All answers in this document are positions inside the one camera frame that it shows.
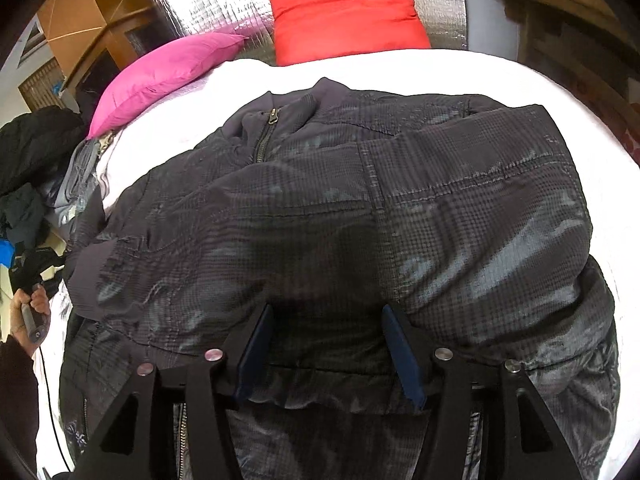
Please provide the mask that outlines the person's left hand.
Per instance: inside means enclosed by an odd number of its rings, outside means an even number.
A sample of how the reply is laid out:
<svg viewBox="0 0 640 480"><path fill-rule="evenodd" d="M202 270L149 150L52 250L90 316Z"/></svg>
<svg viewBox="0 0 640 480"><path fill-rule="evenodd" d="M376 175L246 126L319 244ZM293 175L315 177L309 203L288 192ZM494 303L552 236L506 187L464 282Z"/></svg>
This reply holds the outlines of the person's left hand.
<svg viewBox="0 0 640 480"><path fill-rule="evenodd" d="M42 318L43 329L40 330L41 337L36 342L31 341L29 338L23 315L26 307L30 307ZM41 284L35 285L32 292L24 292L24 290L17 289L10 303L10 335L21 345L30 358L41 346L44 338L47 337L50 327L50 315L49 298Z"/></svg>

